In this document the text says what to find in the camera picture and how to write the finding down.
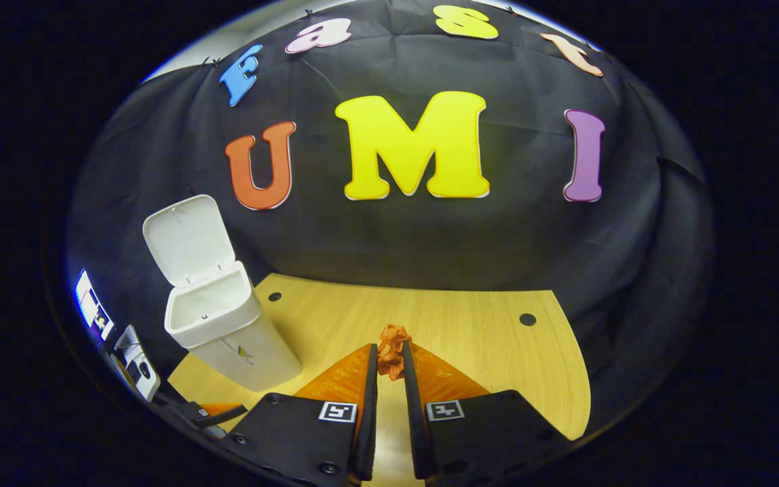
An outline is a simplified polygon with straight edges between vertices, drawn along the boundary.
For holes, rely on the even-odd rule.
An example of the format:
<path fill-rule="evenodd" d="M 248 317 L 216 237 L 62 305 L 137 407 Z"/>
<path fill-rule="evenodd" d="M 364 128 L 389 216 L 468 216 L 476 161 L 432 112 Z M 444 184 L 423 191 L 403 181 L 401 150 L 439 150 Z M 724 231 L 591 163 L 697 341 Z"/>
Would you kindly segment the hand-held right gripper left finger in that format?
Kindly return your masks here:
<path fill-rule="evenodd" d="M 220 441 L 248 467 L 285 486 L 360 486 L 372 479 L 376 450 L 377 345 L 346 357 L 353 372 L 340 377 L 352 393 L 264 395 Z"/>

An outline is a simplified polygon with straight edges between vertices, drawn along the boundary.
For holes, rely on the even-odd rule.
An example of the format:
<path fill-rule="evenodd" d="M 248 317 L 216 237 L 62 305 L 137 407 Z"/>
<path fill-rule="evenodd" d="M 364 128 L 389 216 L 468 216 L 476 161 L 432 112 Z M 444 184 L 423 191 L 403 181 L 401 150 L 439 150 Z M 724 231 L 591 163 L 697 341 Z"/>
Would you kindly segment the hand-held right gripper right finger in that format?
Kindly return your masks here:
<path fill-rule="evenodd" d="M 516 390 L 423 402 L 411 343 L 402 356 L 413 467 L 425 484 L 516 484 L 569 453 L 569 439 Z"/>

